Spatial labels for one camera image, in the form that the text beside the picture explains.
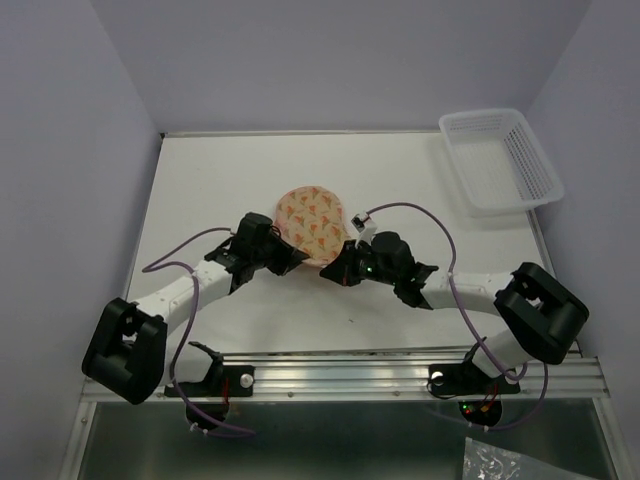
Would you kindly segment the floral mesh laundry bag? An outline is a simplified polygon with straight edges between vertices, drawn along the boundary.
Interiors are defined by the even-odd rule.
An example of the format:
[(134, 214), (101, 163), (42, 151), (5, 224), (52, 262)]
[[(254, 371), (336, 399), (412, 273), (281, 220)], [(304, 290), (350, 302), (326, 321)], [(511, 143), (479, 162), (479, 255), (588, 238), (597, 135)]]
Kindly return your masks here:
[(276, 204), (275, 226), (283, 239), (308, 255), (304, 263), (324, 268), (337, 258), (351, 237), (340, 199), (321, 186), (303, 186)]

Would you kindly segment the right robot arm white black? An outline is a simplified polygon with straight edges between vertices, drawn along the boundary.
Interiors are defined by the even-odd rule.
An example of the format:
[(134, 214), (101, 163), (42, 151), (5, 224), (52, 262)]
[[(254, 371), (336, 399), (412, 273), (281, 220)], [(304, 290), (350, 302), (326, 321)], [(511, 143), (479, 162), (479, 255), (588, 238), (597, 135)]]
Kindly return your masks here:
[(524, 262), (506, 274), (441, 272), (416, 261), (394, 232), (346, 242), (320, 275), (343, 287), (363, 281), (389, 285), (412, 308), (501, 317), (505, 330), (477, 337), (462, 363), (439, 368), (439, 386), (482, 390), (532, 360), (559, 365), (589, 317), (587, 306), (536, 263)]

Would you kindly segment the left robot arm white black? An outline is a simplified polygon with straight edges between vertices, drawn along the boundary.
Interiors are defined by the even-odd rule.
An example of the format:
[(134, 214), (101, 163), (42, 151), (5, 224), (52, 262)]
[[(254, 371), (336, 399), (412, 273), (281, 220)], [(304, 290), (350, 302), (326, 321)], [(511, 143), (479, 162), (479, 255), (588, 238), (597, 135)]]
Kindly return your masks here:
[[(194, 240), (214, 232), (229, 235), (192, 267), (169, 258)], [(309, 255), (287, 243), (272, 220), (250, 212), (235, 230), (214, 227), (184, 241), (143, 268), (152, 273), (172, 266), (186, 274), (132, 302), (117, 297), (104, 307), (82, 360), (83, 374), (133, 405), (169, 381), (167, 339), (182, 324), (192, 325), (202, 307), (223, 299), (267, 269), (284, 276)]]

